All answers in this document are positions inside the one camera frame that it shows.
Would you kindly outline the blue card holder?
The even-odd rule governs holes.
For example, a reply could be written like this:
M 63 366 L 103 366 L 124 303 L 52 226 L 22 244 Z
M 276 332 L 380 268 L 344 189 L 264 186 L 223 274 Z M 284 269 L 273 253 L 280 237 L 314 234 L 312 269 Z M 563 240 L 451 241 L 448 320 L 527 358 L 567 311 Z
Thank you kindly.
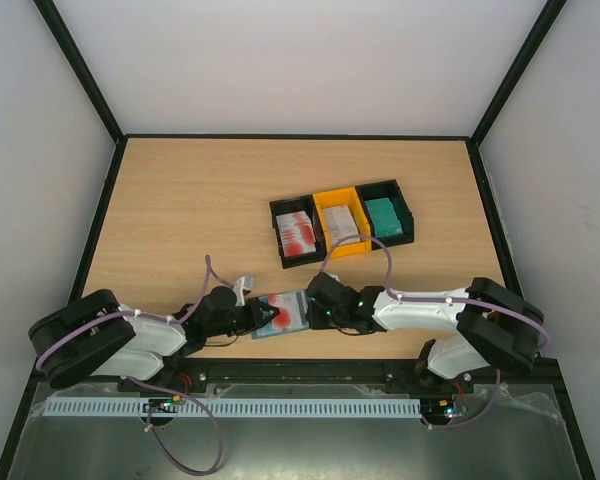
M 304 290 L 269 294 L 261 296 L 260 300 L 277 308 L 279 313 L 274 316 L 269 312 L 264 314 L 265 325 L 251 333 L 254 340 L 300 332 L 310 328 L 306 319 L 308 304 Z

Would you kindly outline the black bin with red cards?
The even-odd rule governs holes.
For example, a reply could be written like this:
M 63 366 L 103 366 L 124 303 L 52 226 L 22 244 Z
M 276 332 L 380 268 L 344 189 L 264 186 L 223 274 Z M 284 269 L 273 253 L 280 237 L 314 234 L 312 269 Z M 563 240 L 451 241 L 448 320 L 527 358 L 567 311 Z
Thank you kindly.
M 271 201 L 269 208 L 283 269 L 324 260 L 326 240 L 312 195 Z

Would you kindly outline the yellow bin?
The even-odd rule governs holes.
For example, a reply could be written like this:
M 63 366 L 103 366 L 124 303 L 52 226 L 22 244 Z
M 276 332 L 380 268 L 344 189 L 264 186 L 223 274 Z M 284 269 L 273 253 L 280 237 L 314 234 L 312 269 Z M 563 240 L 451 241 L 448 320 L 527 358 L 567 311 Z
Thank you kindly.
M 353 238 L 344 240 L 337 246 L 331 254 L 331 259 L 371 250 L 371 241 L 362 238 L 362 235 L 371 235 L 371 224 L 355 187 L 313 193 L 312 197 L 327 252 L 336 242 L 353 235 Z

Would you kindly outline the teal card stack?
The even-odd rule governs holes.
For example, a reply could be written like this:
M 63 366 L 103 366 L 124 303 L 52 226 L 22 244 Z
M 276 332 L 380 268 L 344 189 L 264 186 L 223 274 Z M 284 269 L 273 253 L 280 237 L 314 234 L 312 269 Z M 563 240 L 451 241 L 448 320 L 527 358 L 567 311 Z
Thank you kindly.
M 376 238 L 388 238 L 403 234 L 402 224 L 389 198 L 366 200 L 365 207 L 369 213 Z

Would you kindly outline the black bin with teal cards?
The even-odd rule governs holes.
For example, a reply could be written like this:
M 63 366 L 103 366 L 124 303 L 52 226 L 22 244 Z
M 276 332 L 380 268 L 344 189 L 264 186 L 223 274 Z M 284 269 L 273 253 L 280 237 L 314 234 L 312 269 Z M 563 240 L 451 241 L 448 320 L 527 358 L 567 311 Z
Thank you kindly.
M 415 241 L 414 217 L 395 179 L 361 184 L 355 189 L 374 238 L 386 247 Z

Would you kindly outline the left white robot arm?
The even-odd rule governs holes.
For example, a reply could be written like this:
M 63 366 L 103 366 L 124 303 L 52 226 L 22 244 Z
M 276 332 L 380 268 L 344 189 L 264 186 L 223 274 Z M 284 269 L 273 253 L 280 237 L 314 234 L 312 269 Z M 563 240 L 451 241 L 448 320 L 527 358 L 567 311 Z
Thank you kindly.
M 238 337 L 267 325 L 280 309 L 216 287 L 195 304 L 161 316 L 119 303 L 101 289 L 37 321 L 28 331 L 35 368 L 54 389 L 92 376 L 149 380 L 213 337 Z

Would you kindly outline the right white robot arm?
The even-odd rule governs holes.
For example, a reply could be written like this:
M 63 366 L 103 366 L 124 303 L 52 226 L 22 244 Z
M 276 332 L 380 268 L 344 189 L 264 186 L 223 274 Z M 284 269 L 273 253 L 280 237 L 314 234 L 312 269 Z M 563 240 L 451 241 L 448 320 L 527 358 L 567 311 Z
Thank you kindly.
M 414 376 L 425 390 L 486 367 L 528 375 L 536 353 L 550 343 L 543 313 L 522 297 L 483 277 L 443 292 L 405 292 L 388 286 L 359 291 L 320 273 L 306 289 L 313 330 L 372 335 L 406 329 L 450 333 L 425 342 Z

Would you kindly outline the red patterned card stack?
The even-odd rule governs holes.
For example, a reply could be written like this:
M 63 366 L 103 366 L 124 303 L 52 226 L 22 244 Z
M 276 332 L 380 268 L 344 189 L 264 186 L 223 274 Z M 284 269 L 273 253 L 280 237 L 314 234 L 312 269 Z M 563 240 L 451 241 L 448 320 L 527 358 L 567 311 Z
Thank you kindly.
M 316 252 L 313 224 L 305 211 L 277 215 L 276 225 L 285 258 Z

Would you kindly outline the white vip card stack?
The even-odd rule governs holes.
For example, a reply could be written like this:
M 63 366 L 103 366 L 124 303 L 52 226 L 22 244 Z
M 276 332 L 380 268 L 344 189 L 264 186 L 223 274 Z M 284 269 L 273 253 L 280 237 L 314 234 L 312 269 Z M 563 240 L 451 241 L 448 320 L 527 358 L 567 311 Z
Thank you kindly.
M 357 243 L 359 231 L 355 219 L 346 205 L 338 205 L 322 210 L 330 244 L 340 246 Z

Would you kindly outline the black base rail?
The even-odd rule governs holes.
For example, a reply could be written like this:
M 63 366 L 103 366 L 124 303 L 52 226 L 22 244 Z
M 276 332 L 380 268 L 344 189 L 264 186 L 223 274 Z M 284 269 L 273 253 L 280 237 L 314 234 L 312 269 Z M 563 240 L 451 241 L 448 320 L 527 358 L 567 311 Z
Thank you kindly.
M 402 360 L 281 360 L 281 359 L 181 359 L 149 379 L 164 388 L 187 387 L 190 393 L 204 393 L 213 386 L 249 385 L 364 385 L 390 394 L 433 396 L 471 393 L 478 384 L 492 384 L 496 378 L 513 384 L 549 384 L 564 387 L 558 362 L 539 358 L 528 375 L 496 374 L 492 367 L 463 372 L 437 386 L 424 380 L 418 362 Z

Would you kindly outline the black enclosure frame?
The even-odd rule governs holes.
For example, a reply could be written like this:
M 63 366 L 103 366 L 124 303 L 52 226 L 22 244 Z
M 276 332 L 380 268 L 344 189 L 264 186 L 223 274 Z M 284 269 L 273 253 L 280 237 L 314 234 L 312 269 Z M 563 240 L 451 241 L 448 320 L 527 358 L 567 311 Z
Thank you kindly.
M 494 193 L 487 178 L 485 165 L 480 154 L 479 147 L 487 137 L 491 127 L 494 125 L 499 114 L 506 105 L 519 80 L 535 56 L 543 40 L 551 30 L 567 1 L 546 1 L 540 13 L 527 34 L 522 46 L 516 54 L 511 66 L 507 70 L 496 93 L 490 101 L 485 113 L 482 115 L 475 131 L 471 136 L 453 135 L 386 135 L 386 134 L 124 134 L 115 120 L 114 114 L 107 104 L 101 89 L 97 85 L 87 63 L 81 54 L 79 47 L 74 41 L 61 13 L 54 1 L 33 1 L 46 27 L 53 36 L 55 43 L 62 51 L 63 56 L 70 65 L 77 80 L 80 82 L 84 92 L 111 136 L 115 150 L 111 158 L 107 175 L 104 179 L 98 206 L 94 219 L 91 223 L 87 241 L 81 256 L 79 267 L 71 289 L 69 300 L 77 298 L 86 283 L 87 273 L 92 263 L 95 246 L 100 236 L 104 217 L 109 206 L 109 201 L 115 186 L 122 156 L 131 138 L 165 138 L 165 139 L 258 139 L 258 140 L 298 140 L 298 141 L 464 141 L 468 150 L 475 181 L 480 193 L 486 220 L 489 225 L 490 234 L 495 247 L 501 272 L 504 276 L 505 285 L 512 288 L 514 292 L 521 294 L 519 278 L 514 266 L 510 243 L 504 232 L 504 225 L 500 213 L 496 210 Z M 0 457 L 0 479 L 6 479 L 7 470 L 12 467 L 15 457 L 16 445 L 19 443 L 21 432 L 24 429 L 25 407 L 30 407 L 33 399 L 33 383 L 36 385 L 41 381 L 41 375 L 33 371 L 27 380 L 22 399 L 17 413 L 9 431 L 3 453 Z M 573 406 L 571 404 L 566 387 L 563 383 L 564 392 L 558 395 L 558 405 L 561 413 L 566 414 L 566 426 L 569 440 L 575 454 L 576 464 L 583 479 L 595 479 L 595 473 L 584 445 L 579 425 L 577 423 Z

